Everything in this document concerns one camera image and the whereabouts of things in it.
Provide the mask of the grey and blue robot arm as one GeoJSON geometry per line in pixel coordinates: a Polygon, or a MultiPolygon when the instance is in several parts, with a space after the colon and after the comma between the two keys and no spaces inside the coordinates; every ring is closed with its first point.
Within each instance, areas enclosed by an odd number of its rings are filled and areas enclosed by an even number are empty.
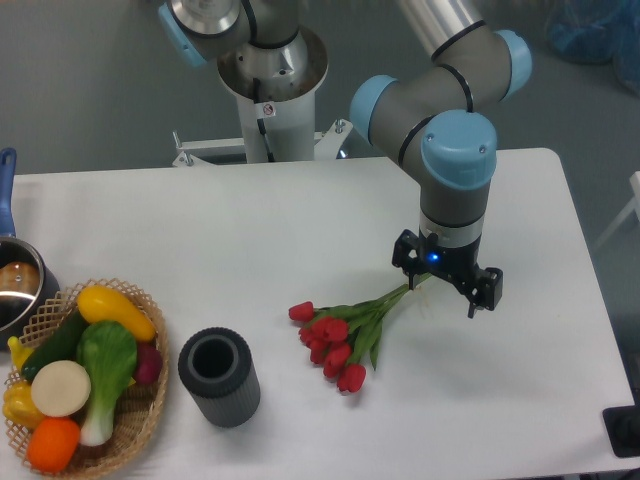
{"type": "MultiPolygon", "coordinates": [[[[532,58],[511,31],[491,30],[469,1],[403,1],[431,69],[410,81],[378,75],[354,94],[349,120],[420,187],[420,227],[392,256],[410,282],[429,273],[453,285],[471,310],[493,310],[503,274],[477,262],[497,134],[480,113],[528,81],[532,58]]],[[[215,61],[235,96],[250,163],[310,160],[315,93],[327,51],[295,1],[167,1],[160,22],[189,64],[215,61]]]]}

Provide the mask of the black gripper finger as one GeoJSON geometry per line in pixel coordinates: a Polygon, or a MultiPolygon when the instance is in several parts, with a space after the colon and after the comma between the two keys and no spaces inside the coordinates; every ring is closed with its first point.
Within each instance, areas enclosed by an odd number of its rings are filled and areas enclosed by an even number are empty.
{"type": "Polygon", "coordinates": [[[494,311],[502,298],[503,271],[497,267],[474,266],[457,289],[469,302],[468,318],[473,319],[478,310],[494,311]]]}
{"type": "Polygon", "coordinates": [[[394,243],[391,262],[407,277],[409,290],[415,288],[415,278],[419,274],[417,253],[418,237],[410,230],[404,230],[394,243]]]}

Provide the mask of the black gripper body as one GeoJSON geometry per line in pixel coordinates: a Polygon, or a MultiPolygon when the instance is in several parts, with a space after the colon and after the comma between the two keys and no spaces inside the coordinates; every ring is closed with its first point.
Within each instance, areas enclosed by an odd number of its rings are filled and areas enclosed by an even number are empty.
{"type": "Polygon", "coordinates": [[[429,238],[420,233],[413,241],[416,250],[416,272],[412,275],[412,287],[426,273],[453,285],[459,292],[472,292],[476,287],[478,249],[481,237],[462,247],[443,247],[436,242],[437,236],[429,238]]]}

